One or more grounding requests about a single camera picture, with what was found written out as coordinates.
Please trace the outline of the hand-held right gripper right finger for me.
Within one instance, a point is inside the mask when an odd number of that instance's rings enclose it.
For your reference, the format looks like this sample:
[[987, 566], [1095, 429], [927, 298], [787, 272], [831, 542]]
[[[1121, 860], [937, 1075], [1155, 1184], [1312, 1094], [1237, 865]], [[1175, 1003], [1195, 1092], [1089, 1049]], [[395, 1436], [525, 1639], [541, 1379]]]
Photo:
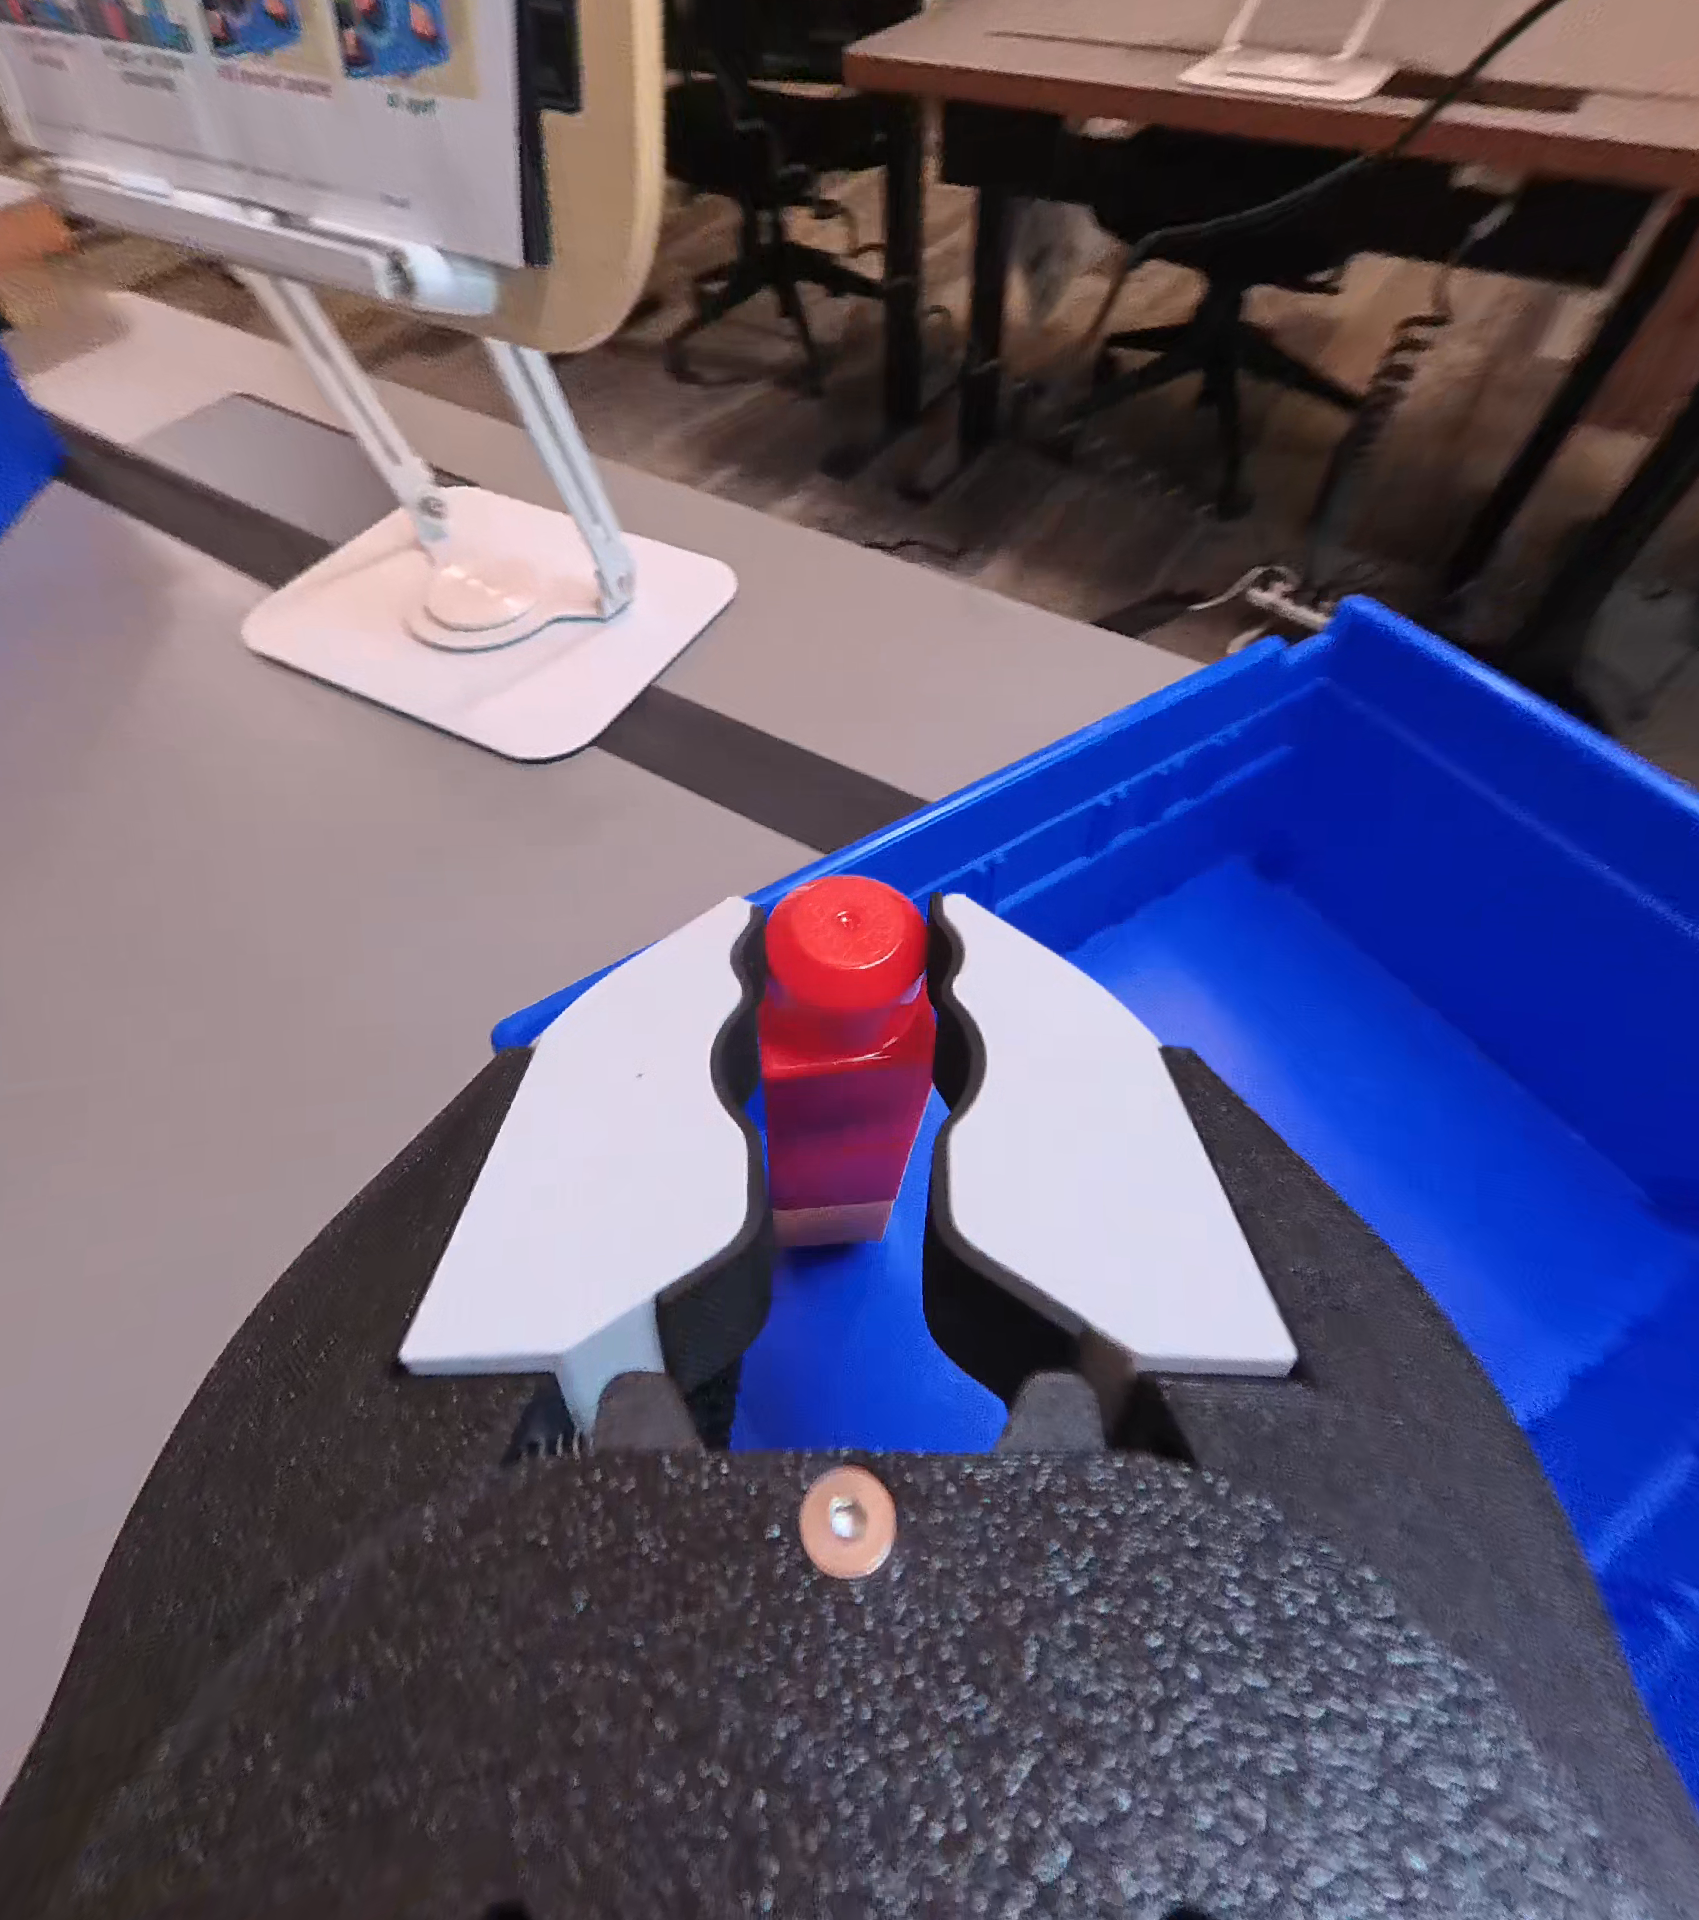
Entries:
[[1117, 1436], [1147, 1381], [1288, 1381], [1296, 1342], [1161, 1043], [979, 900], [927, 908], [933, 1089], [921, 1301], [1005, 1409], [1085, 1385]]

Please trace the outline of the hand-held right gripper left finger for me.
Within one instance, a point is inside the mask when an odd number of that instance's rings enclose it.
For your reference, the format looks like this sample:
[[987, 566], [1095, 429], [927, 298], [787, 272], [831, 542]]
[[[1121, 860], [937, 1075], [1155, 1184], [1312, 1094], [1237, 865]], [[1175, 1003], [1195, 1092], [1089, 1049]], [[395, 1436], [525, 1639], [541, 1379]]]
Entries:
[[757, 1012], [765, 915], [741, 896], [601, 975], [529, 1046], [397, 1346], [413, 1379], [551, 1379], [593, 1436], [611, 1385], [669, 1381], [731, 1443], [771, 1298]]

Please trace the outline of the white power strip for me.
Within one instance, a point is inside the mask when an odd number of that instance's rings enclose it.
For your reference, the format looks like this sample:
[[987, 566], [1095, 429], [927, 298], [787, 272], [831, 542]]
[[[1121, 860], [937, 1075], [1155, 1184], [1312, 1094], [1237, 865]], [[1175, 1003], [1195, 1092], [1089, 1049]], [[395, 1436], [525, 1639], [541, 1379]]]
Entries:
[[1292, 569], [1280, 564], [1247, 569], [1227, 588], [1191, 602], [1189, 612], [1215, 612], [1231, 604], [1253, 609], [1261, 626], [1280, 626], [1308, 634], [1320, 633], [1334, 611], [1330, 600], [1322, 602], [1318, 595], [1304, 588]]

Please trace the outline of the black office chair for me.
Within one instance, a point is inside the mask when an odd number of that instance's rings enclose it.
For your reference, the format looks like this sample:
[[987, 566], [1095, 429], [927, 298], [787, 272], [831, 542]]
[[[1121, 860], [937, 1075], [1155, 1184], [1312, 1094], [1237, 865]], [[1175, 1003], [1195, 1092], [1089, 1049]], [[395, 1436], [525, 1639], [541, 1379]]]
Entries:
[[793, 328], [801, 386], [817, 395], [823, 360], [803, 288], [881, 303], [885, 286], [855, 268], [849, 253], [797, 241], [793, 214], [847, 222], [825, 183], [883, 170], [885, 110], [849, 89], [845, 53], [863, 36], [899, 27], [911, 2], [669, 2], [665, 9], [665, 164], [693, 199], [719, 199], [737, 212], [735, 254], [695, 277], [691, 310], [665, 344], [665, 369], [685, 386], [705, 386], [687, 349], [749, 301], [769, 294]]
[[[1067, 434], [1099, 412], [1183, 378], [1215, 417], [1215, 513], [1239, 518], [1245, 492], [1241, 386], [1253, 378], [1354, 415], [1360, 396], [1294, 358], [1245, 318], [1251, 293], [1318, 294], [1336, 286], [1352, 257], [1338, 204], [1372, 156], [1147, 127], [1101, 151], [1087, 168], [1089, 210], [1123, 245], [1123, 265], [1093, 323], [1087, 395]], [[1111, 328], [1125, 282], [1141, 268], [1195, 272], [1201, 293], [1185, 323]]]

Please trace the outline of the wooden desk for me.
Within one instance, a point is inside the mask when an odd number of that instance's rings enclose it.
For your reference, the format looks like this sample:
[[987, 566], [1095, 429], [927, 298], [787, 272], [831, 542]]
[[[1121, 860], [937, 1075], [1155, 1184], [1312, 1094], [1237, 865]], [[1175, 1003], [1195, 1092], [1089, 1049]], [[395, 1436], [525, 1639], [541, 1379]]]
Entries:
[[[1189, 89], [1239, 4], [937, 4], [863, 38], [861, 91], [1201, 132], [1334, 152], [1382, 148], [1418, 104], [1294, 102]], [[1416, 145], [1502, 174], [1618, 183], [1699, 199], [1699, 2], [1558, 4]], [[1699, 232], [1600, 383], [1586, 424], [1646, 436], [1699, 380]]]

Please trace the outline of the white laptop stand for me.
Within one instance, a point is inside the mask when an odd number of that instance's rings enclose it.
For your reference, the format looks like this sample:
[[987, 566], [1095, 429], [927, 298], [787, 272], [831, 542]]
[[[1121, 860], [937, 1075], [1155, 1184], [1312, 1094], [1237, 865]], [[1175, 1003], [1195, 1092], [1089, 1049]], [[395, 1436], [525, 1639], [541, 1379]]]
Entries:
[[1187, 91], [1310, 106], [1348, 106], [1392, 72], [1368, 43], [1386, 2], [1243, 2], [1217, 44], [1177, 76]]

